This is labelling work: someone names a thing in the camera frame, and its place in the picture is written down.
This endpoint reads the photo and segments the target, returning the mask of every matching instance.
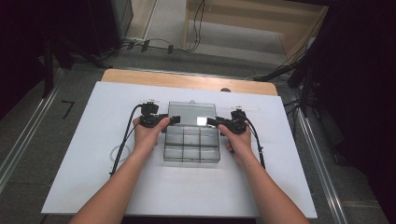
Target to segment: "white board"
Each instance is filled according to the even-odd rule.
[[[159,113],[169,101],[215,104],[219,117],[232,106],[248,108],[263,146],[269,175],[306,217],[317,217],[280,97],[221,91],[97,82],[42,209],[44,214],[75,214],[109,179],[110,152],[122,140],[132,109],[156,99]],[[140,115],[138,109],[135,117]],[[127,146],[132,147],[131,137]],[[248,183],[220,137],[218,164],[163,161],[164,133],[142,170],[127,215],[258,217]],[[256,157],[257,144],[252,136]]]

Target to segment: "finger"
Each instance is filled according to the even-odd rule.
[[[233,149],[233,146],[231,145],[231,142],[227,142],[227,144],[225,145],[227,147],[228,150]]]
[[[171,119],[170,118],[164,118],[164,119],[162,119],[155,127],[154,127],[154,130],[156,131],[156,132],[160,132],[160,131],[162,131],[164,128],[166,128],[166,126],[168,126],[168,124],[169,124],[169,122],[171,121]]]
[[[135,118],[134,120],[132,120],[132,124],[133,124],[134,126],[136,126],[139,122],[140,122],[140,117]]]
[[[218,129],[224,134],[226,135],[228,138],[233,136],[233,133],[224,125],[220,124],[218,126]]]
[[[251,132],[250,124],[247,125],[247,131]]]
[[[249,136],[251,136],[251,129],[250,126],[247,126],[247,130],[245,131]]]

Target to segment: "black mount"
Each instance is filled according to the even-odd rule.
[[[240,134],[247,130],[247,124],[245,123],[246,114],[240,109],[236,109],[231,112],[232,119],[225,119],[216,117],[216,119],[207,118],[206,124],[218,127],[220,124],[226,126],[232,133]]]
[[[53,88],[53,56],[57,59],[59,65],[62,68],[71,69],[73,66],[73,59],[70,56],[69,51],[74,51],[81,57],[86,59],[88,62],[93,63],[100,68],[112,68],[112,66],[105,65],[91,56],[88,52],[83,50],[80,46],[67,40],[65,37],[51,35],[45,43],[44,48],[44,66],[46,68],[46,74],[44,76],[44,93],[43,98],[46,98]]]
[[[146,128],[154,128],[162,119],[167,118],[168,114],[157,114],[158,108],[152,102],[142,104],[139,124]],[[180,116],[173,116],[170,119],[169,125],[180,123]]]

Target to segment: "person's left hand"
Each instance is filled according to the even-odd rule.
[[[139,118],[133,120],[134,128],[134,153],[142,153],[145,160],[149,158],[152,149],[157,145],[158,134],[166,128],[169,118],[162,119],[154,128],[146,128],[139,123]]]

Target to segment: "hand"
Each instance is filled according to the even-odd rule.
[[[220,124],[218,129],[228,137],[227,149],[233,153],[233,157],[239,164],[244,163],[247,159],[254,157],[251,150],[251,133],[250,128],[244,133],[234,134],[227,127]]]
[[[154,128],[146,128],[139,125],[140,118],[132,121],[134,128],[134,152],[142,153],[143,158],[147,160],[152,149],[157,145],[158,134],[166,128],[170,122],[169,118],[162,119]]]

